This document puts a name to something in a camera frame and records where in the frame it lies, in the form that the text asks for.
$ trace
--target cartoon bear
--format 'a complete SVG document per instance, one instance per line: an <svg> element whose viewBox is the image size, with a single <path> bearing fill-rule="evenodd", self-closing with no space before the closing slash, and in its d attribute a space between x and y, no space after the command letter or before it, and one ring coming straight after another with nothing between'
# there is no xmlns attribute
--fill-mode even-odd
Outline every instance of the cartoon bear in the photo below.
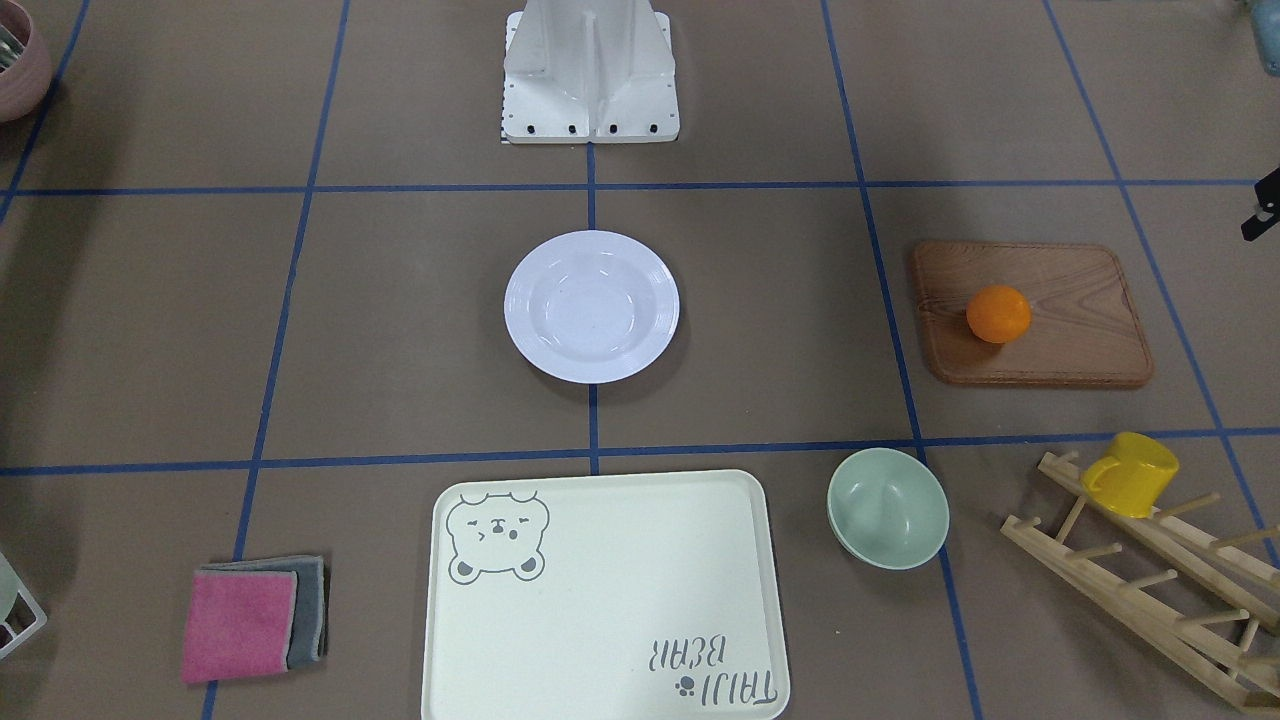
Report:
<svg viewBox="0 0 1280 720"><path fill-rule="evenodd" d="M532 580L543 574L545 559L539 548L549 520L536 493L524 500L509 492L485 495L475 502L460 498L444 519L453 538L449 577L468 585L481 573L509 570L521 580Z"/></svg>

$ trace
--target mug handle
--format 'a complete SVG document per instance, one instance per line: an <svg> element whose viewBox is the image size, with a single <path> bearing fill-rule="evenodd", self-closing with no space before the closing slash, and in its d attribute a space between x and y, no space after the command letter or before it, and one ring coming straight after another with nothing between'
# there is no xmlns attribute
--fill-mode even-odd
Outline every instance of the mug handle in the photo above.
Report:
<svg viewBox="0 0 1280 720"><path fill-rule="evenodd" d="M1084 489L1088 491L1089 495L1093 495L1098 492L1098 480L1102 479L1102 475L1107 474L1107 470L1117 468L1119 465L1119 460L1111 457L1110 455L1103 455L1097 462L1089 465L1089 469L1084 471L1084 475L1080 477L1080 484L1084 486Z"/></svg>

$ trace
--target pink towel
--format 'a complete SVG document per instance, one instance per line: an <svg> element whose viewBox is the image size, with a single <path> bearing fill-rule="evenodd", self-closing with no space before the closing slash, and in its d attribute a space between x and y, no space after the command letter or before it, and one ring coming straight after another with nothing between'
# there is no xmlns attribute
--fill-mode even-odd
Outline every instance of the pink towel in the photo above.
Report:
<svg viewBox="0 0 1280 720"><path fill-rule="evenodd" d="M205 683L288 670L296 573L196 570L182 682Z"/></svg>

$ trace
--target gray towel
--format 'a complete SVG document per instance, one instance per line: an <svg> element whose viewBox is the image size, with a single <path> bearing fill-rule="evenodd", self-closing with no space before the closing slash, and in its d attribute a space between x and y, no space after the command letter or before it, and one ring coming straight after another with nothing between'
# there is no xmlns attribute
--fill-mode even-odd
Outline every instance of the gray towel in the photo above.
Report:
<svg viewBox="0 0 1280 720"><path fill-rule="evenodd" d="M289 638L289 670L320 660L325 632L324 559L317 555L289 555L239 562L212 562L202 570L266 570L298 574L298 597L293 603L293 634Z"/></svg>

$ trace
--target pink bowl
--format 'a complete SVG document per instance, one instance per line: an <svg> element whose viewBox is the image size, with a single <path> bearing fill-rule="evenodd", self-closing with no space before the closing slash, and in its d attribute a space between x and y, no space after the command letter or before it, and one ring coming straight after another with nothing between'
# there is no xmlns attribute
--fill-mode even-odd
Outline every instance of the pink bowl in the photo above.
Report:
<svg viewBox="0 0 1280 720"><path fill-rule="evenodd" d="M54 79L54 64L45 38L22 5L0 0L0 24L27 46L13 67L0 72L0 123L5 123L40 105Z"/></svg>

